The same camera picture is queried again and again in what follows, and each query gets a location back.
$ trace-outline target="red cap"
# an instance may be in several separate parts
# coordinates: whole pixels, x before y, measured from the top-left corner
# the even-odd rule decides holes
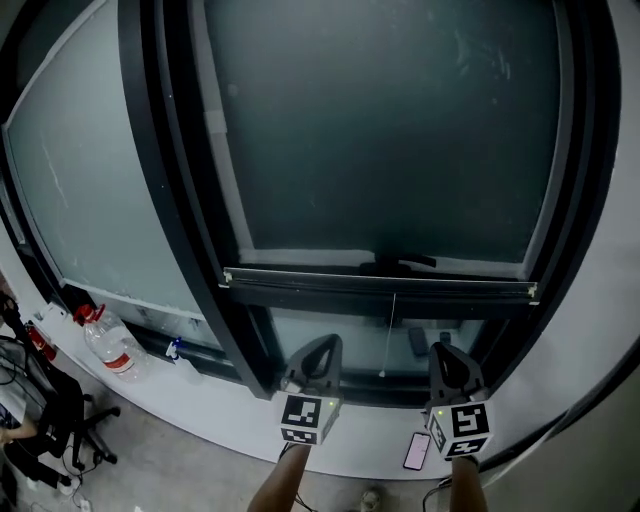
[[[85,323],[90,324],[91,322],[100,320],[102,313],[104,313],[104,304],[97,310],[93,309],[89,304],[85,304],[84,306],[80,306],[76,314],[73,315],[73,321],[80,325],[84,325]]]

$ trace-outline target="floor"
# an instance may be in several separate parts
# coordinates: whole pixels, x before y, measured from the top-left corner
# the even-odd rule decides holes
[[[181,431],[110,392],[59,354],[57,364],[96,397],[99,409],[122,408],[101,429],[117,453],[116,466],[88,474],[79,495],[95,512],[244,512],[272,464],[252,459]],[[485,488],[491,512],[628,512],[640,488],[640,367],[576,425],[546,442],[503,478]],[[52,465],[60,461],[52,460]],[[46,486],[37,492],[20,475],[20,510],[71,512],[77,507]],[[491,475],[483,474],[483,479]],[[345,512],[376,482],[306,473],[300,493],[320,512]],[[419,512],[433,482],[377,482],[385,511]],[[429,512],[447,510],[448,493],[429,502]],[[295,512],[303,512],[296,507]]]
[[[117,405],[119,418],[105,422],[100,433],[118,464],[106,463],[86,475],[76,495],[91,501],[94,512],[224,511],[245,512],[253,494],[273,465],[239,455],[184,432],[152,416],[120,396],[59,354],[57,365],[93,394],[99,409]],[[62,469],[60,461],[47,461]],[[39,484],[37,492],[20,485],[21,510],[77,511],[58,492]],[[357,508],[361,493],[373,482],[305,474],[300,494],[312,508],[344,512]],[[385,482],[389,510],[421,510],[430,482]]]

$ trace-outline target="person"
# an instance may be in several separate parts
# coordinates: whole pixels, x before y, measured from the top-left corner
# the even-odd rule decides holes
[[[269,477],[255,494],[247,512],[289,512],[311,452],[310,445],[288,443]],[[480,485],[478,464],[473,457],[456,457],[451,462],[451,512],[487,512]],[[380,493],[367,490],[360,500],[360,512],[381,512]]]
[[[3,302],[3,311],[15,302]],[[24,375],[26,353],[18,343],[0,345],[0,445],[7,459],[32,481],[42,481],[70,496],[80,485],[74,475],[63,475],[41,463],[46,439],[38,435],[45,399]]]

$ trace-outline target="chair leg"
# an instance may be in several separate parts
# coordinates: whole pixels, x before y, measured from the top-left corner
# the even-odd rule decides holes
[[[106,411],[99,412],[98,414],[87,418],[82,423],[82,428],[89,430],[109,416],[120,416],[120,407],[112,407],[111,409],[107,409]]]
[[[80,471],[84,471],[84,464],[78,460],[78,457],[80,455],[80,445],[82,444],[82,437],[83,435],[81,432],[74,432],[72,448],[73,453],[71,459],[71,464],[73,465],[73,467],[79,469]]]
[[[98,434],[95,430],[92,432],[87,432],[86,439],[89,444],[94,446],[94,449],[95,445],[100,447],[99,451],[96,451],[96,453],[98,453],[102,459],[111,464],[116,464],[118,462],[118,457],[109,449],[107,443],[104,442],[104,439],[102,439],[102,437],[100,437],[100,434]]]
[[[91,446],[91,448],[93,448],[94,452],[99,453],[100,455],[103,454],[102,448],[100,448],[98,446],[98,443],[96,443],[93,438],[91,437],[91,435],[89,435],[89,432],[86,432],[84,435],[84,440],[89,443],[89,446]]]

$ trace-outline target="black cable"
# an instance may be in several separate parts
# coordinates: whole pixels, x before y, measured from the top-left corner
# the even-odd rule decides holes
[[[95,470],[98,467],[98,463],[94,463],[93,467],[91,469],[88,469],[86,471],[80,471],[80,473],[75,474],[72,473],[71,471],[69,471],[69,468],[67,467],[67,463],[64,461],[64,454],[67,453],[67,450],[69,448],[71,448],[73,445],[68,445],[64,451],[62,452],[62,457],[60,457],[62,459],[62,465],[64,466],[64,469],[67,473],[69,473],[71,476],[75,476],[80,480],[80,485],[78,485],[78,487],[75,488],[75,490],[73,491],[73,494],[71,495],[71,501],[73,502],[73,504],[78,507],[78,508],[82,508],[81,505],[78,505],[76,503],[76,493],[78,492],[78,490],[80,489],[80,487],[82,487],[82,484],[84,483],[84,475],[86,475],[87,473],[91,473],[93,470]]]
[[[12,384],[13,382],[15,382],[16,384],[18,384],[18,386],[20,386],[22,388],[22,390],[27,395],[29,395],[31,400],[33,400],[36,403],[36,405],[38,405],[40,407],[40,409],[44,410],[44,405],[42,405],[29,391],[27,391],[27,388],[25,388],[19,380],[16,380],[16,375],[17,375],[18,369],[22,370],[23,374],[26,374],[27,373],[26,368],[23,368],[19,364],[16,364],[15,361],[13,361],[12,359],[9,359],[6,356],[3,356],[2,354],[0,354],[0,359],[4,359],[5,361],[8,361],[9,363],[13,364],[13,366],[14,366],[13,377],[11,378],[11,380],[9,380],[7,382],[0,382],[0,386],[8,386],[9,384]]]
[[[422,498],[422,512],[427,512],[427,500],[432,495],[437,493],[438,491],[442,491],[443,489],[446,489],[447,487],[451,487],[451,479],[450,478],[446,478],[445,480],[443,480],[442,482],[440,482],[438,484],[438,487],[434,487],[427,494],[425,494],[424,498]]]
[[[306,508],[309,512],[318,512],[317,510],[311,508],[309,505],[307,505],[304,501],[302,501],[302,498],[300,497],[299,494],[296,494],[296,499],[295,502],[300,505],[301,507]]]

